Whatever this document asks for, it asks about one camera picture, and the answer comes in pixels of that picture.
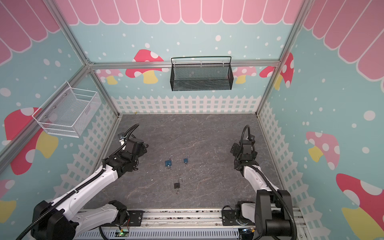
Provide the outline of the black padlock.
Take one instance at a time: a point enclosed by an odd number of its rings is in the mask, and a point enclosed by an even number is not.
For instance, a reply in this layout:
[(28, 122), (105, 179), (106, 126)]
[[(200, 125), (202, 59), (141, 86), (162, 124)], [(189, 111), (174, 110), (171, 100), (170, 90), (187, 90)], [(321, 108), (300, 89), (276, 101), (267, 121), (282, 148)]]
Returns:
[(179, 190), (180, 187), (181, 187), (181, 183), (183, 182), (183, 179), (182, 178), (178, 178), (178, 181), (176, 183), (174, 183), (174, 189), (175, 190)]

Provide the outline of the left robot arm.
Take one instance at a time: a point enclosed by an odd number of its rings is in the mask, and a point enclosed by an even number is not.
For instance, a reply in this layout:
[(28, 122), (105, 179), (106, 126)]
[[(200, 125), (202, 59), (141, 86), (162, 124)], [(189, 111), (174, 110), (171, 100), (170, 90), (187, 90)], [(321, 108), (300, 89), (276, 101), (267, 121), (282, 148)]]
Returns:
[(17, 237), (22, 240), (27, 234), (36, 240), (72, 240), (79, 235), (112, 224), (119, 229), (129, 227), (132, 217), (127, 207), (119, 201), (110, 201), (95, 210), (80, 213), (80, 210), (101, 190), (127, 172), (138, 170), (139, 157), (147, 153), (148, 144), (132, 134), (139, 127), (135, 124), (123, 133), (122, 145), (102, 160), (95, 173), (65, 195), (42, 201), (35, 206), (32, 223)]

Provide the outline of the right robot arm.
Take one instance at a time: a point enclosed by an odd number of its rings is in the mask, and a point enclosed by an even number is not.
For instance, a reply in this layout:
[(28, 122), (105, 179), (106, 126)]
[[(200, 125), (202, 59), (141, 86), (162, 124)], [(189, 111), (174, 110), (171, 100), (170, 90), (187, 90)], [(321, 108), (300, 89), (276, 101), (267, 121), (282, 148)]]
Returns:
[(260, 240), (271, 237), (298, 237), (294, 218), (292, 197), (286, 190), (275, 186), (262, 172), (256, 161), (255, 136), (250, 126), (243, 128), (239, 142), (234, 143), (231, 153), (235, 157), (234, 169), (251, 184), (256, 193), (256, 200), (239, 201), (236, 205), (236, 221), (243, 226), (240, 240)]

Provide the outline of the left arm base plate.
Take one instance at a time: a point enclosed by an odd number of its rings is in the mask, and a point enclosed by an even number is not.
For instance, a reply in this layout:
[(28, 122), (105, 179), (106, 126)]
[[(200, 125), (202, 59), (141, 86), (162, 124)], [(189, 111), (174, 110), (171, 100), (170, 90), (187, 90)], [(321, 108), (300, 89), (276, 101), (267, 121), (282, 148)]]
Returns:
[(140, 227), (143, 215), (144, 211), (139, 210), (119, 211), (115, 225), (119, 227)]

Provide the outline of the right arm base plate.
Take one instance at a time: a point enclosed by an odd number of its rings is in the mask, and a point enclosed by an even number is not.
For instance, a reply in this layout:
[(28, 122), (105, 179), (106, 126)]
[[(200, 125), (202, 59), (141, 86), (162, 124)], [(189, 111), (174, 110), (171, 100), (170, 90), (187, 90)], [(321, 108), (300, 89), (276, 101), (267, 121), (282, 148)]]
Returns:
[(240, 219), (237, 217), (237, 212), (231, 209), (223, 209), (222, 225), (223, 226), (254, 226), (255, 224), (248, 219)]

